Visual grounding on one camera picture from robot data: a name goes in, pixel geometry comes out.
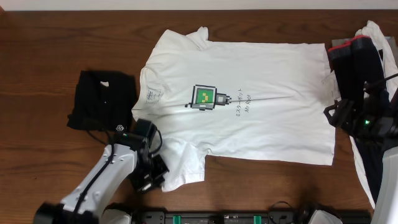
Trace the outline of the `white t-shirt with robot print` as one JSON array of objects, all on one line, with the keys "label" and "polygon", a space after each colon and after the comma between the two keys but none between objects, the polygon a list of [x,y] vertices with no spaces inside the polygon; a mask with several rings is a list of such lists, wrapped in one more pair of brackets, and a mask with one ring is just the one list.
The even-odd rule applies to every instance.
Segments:
[{"label": "white t-shirt with robot print", "polygon": [[208,36],[165,31],[141,70],[132,115],[161,132],[162,190],[203,181],[206,156],[332,165],[325,46]]}]

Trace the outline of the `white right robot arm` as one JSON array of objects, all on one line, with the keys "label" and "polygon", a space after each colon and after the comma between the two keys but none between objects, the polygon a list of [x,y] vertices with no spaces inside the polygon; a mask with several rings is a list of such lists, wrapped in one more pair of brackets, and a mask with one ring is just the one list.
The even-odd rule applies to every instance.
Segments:
[{"label": "white right robot arm", "polygon": [[365,82],[364,107],[357,111],[354,102],[335,101],[324,109],[328,122],[364,144],[373,143],[382,152],[382,180],[371,223],[397,223],[397,94],[383,107],[381,88],[391,75],[374,83]]}]

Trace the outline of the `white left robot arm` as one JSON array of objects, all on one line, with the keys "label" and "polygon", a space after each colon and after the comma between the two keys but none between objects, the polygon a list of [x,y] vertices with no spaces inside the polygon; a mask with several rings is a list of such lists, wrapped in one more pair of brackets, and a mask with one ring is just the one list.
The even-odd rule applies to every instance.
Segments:
[{"label": "white left robot arm", "polygon": [[108,145],[94,168],[60,203],[43,203],[34,223],[99,223],[124,179],[140,194],[163,184],[169,169],[159,154],[163,139],[155,126],[143,132],[105,133]]}]

